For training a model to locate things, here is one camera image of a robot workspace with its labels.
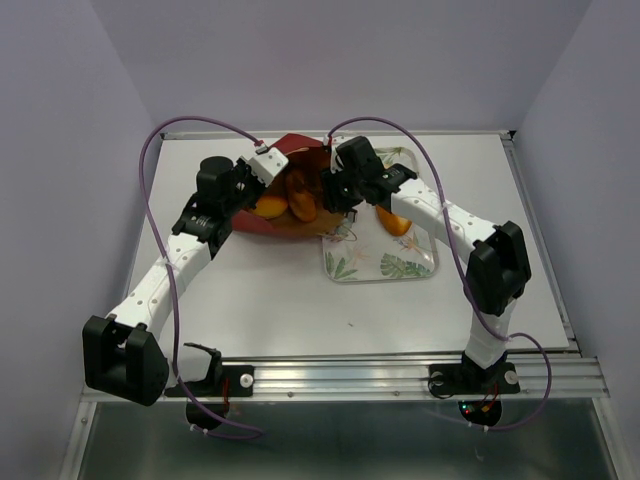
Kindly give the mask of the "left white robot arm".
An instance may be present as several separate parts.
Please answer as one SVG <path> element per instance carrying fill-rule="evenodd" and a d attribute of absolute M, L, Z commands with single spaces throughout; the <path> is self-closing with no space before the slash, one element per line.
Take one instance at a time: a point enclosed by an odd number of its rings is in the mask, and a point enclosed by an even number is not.
<path fill-rule="evenodd" d="M 273 153 L 201 161 L 196 191 L 160 242 L 159 258 L 106 317 L 92 316 L 85 323 L 88 387 L 144 406 L 156 402 L 170 377 L 158 340 L 174 298 L 215 258 L 231 233 L 233 216 L 255 205 L 287 163 Z"/>

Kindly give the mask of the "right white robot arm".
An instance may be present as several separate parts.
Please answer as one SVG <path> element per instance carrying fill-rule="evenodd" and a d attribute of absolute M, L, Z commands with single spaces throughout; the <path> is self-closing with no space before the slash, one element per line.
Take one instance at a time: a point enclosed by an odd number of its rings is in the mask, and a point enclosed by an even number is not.
<path fill-rule="evenodd" d="M 329 168 L 321 173 L 326 208 L 346 213 L 361 203 L 411 221 L 448 246 L 473 315 L 460 366 L 463 384 L 482 390 L 496 378 L 506 353 L 512 312 L 531 278 L 522 229 L 478 218 L 448 201 L 441 185 L 429 187 L 402 165 L 384 165 L 370 141 L 357 136 L 326 143 Z"/>

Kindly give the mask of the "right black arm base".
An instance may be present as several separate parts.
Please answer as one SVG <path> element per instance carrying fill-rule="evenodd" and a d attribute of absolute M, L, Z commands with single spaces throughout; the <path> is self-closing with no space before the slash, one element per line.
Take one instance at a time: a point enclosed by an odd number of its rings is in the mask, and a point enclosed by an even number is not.
<path fill-rule="evenodd" d="M 472 425 L 495 427 L 502 416 L 501 395 L 521 391 L 515 366 L 499 362 L 482 369 L 472 362 L 432 365 L 427 388 L 438 399 L 460 397 L 458 408 Z"/>

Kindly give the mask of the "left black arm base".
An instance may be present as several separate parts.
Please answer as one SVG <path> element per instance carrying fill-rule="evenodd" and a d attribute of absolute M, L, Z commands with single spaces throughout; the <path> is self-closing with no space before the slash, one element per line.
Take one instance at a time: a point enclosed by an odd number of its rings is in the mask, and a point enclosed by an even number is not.
<path fill-rule="evenodd" d="M 253 365 L 218 363 L 204 379 L 189 381 L 186 386 L 207 409 L 227 419 L 232 399 L 253 396 L 254 373 Z"/>

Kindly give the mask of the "red brown paper bag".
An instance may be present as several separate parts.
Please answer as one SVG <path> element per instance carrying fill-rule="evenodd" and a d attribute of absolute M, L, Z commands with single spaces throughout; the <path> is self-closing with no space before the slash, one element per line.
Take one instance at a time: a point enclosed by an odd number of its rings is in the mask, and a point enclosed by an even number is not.
<path fill-rule="evenodd" d="M 330 154 L 320 141 L 311 137 L 288 133 L 273 146 L 288 158 L 289 164 L 262 196 L 279 196 L 288 201 L 285 178 L 290 170 L 298 168 L 320 175 L 322 170 L 330 167 Z M 253 215 L 251 210 L 245 208 L 233 217 L 234 231 L 289 238 L 313 237 L 330 233 L 344 219 L 344 214 L 321 211 L 316 221 L 303 223 L 293 215 L 289 205 L 283 215 L 270 220 Z"/>

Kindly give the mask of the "long orange baguette bread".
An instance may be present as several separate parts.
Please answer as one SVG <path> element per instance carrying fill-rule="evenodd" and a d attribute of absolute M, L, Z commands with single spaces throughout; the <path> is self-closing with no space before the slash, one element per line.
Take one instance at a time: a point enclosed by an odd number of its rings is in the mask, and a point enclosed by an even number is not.
<path fill-rule="evenodd" d="M 285 178 L 285 189 L 289 208 L 292 213 L 304 223 L 310 223 L 317 218 L 315 198 L 307 188 L 304 173 L 301 170 L 290 170 Z"/>

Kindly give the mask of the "metal serving tongs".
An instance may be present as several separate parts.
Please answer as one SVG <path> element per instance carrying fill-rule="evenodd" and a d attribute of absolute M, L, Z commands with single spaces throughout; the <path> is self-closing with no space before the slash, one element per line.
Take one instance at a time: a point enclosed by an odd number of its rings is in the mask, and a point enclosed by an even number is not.
<path fill-rule="evenodd" d="M 317 207 L 317 218 L 316 218 L 317 220 L 321 211 L 328 212 L 327 199 L 324 193 L 323 186 L 321 184 L 320 175 L 318 173 L 311 173 L 310 171 L 303 170 L 303 169 L 298 169 L 298 170 L 301 170 L 304 173 L 306 186 L 311 191 L 311 193 L 315 198 L 315 203 Z"/>

